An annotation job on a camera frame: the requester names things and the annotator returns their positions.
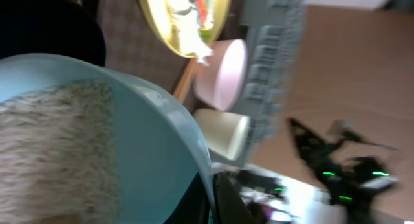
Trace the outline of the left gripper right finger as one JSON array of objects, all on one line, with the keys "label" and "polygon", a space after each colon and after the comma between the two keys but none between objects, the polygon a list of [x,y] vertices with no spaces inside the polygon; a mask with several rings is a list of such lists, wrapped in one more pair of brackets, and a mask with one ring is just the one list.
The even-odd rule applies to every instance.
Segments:
[{"label": "left gripper right finger", "polygon": [[233,184],[224,172],[214,174],[216,223],[256,224]]}]

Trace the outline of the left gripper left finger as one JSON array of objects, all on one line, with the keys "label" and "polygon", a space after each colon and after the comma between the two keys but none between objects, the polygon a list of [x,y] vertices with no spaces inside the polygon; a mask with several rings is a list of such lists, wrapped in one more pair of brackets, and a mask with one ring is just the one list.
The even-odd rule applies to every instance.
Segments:
[{"label": "left gripper left finger", "polygon": [[210,202],[199,174],[196,174],[179,204],[164,224],[209,224]]}]

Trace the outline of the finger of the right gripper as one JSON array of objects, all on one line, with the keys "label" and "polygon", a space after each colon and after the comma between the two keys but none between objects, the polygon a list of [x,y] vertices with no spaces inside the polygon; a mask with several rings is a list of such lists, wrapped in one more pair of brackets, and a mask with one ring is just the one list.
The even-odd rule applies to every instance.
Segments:
[{"label": "finger of the right gripper", "polygon": [[345,141],[351,141],[359,144],[380,147],[386,150],[397,151],[397,149],[392,146],[386,146],[367,140],[361,134],[354,131],[352,125],[344,120],[335,120],[331,124],[331,127],[327,133],[328,135],[331,135],[338,139],[336,143],[338,147],[340,147]]},{"label": "finger of the right gripper", "polygon": [[308,167],[317,167],[326,157],[326,141],[295,118],[288,118],[287,124],[299,158]]}]

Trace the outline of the light blue bowl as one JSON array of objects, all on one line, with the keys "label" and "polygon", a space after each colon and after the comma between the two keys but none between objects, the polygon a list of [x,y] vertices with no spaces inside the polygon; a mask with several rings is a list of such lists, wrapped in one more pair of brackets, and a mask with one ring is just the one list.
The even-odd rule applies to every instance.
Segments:
[{"label": "light blue bowl", "polygon": [[120,176],[120,223],[164,223],[196,174],[215,215],[211,160],[191,114],[171,94],[141,78],[53,54],[1,60],[1,100],[77,80],[109,82]]}]

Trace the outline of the white cup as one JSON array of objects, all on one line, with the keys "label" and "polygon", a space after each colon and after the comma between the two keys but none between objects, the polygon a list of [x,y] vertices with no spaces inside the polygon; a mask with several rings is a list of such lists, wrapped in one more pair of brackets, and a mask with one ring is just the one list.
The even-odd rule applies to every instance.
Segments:
[{"label": "white cup", "polygon": [[231,161],[240,156],[250,128],[249,116],[198,109],[193,117],[211,151]]}]

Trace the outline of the wooden chopstick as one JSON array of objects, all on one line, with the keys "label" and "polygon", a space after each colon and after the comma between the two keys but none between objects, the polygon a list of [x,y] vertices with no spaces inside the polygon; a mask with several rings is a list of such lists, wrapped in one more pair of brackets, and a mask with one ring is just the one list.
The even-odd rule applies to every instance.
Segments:
[{"label": "wooden chopstick", "polygon": [[180,102],[183,103],[187,97],[188,91],[190,90],[190,87],[192,85],[192,82],[197,74],[197,60],[195,58],[192,58],[186,68],[184,69],[184,72],[181,76],[181,79],[179,80],[173,96]]}]

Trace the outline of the rice leftovers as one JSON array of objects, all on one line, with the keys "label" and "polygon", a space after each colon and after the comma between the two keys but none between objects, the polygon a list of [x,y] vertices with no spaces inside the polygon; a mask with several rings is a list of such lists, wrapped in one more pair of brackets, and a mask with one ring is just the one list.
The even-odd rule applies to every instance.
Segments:
[{"label": "rice leftovers", "polygon": [[83,80],[1,103],[1,222],[115,223],[113,90]]}]

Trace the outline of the green snack wrapper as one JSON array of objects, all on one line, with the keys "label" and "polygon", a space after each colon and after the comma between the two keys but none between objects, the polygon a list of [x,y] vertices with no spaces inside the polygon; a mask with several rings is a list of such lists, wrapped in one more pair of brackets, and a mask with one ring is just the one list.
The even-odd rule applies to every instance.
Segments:
[{"label": "green snack wrapper", "polygon": [[207,44],[213,43],[222,31],[228,0],[193,0],[198,12],[199,33]]}]

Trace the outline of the white tissue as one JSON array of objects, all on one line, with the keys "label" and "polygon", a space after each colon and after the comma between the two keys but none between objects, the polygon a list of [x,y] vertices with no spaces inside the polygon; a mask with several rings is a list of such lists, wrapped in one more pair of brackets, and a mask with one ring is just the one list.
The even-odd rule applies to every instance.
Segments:
[{"label": "white tissue", "polygon": [[213,50],[205,44],[201,33],[201,19],[195,0],[166,0],[173,26],[177,31],[179,49],[194,54],[197,62],[209,66],[206,58]]}]

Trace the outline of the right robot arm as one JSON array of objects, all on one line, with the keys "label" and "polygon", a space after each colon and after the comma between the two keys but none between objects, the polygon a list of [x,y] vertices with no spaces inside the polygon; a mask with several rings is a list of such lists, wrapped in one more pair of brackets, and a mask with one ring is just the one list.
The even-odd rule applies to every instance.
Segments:
[{"label": "right robot arm", "polygon": [[388,172],[386,165],[376,157],[351,157],[347,160],[349,165],[341,165],[331,158],[331,154],[347,142],[393,152],[399,150],[367,140],[342,120],[334,121],[329,131],[336,138],[334,142],[327,142],[296,118],[288,118],[287,126],[299,158],[327,189],[329,204],[345,207],[345,222],[374,223],[371,205],[375,196],[399,184],[398,177]]}]

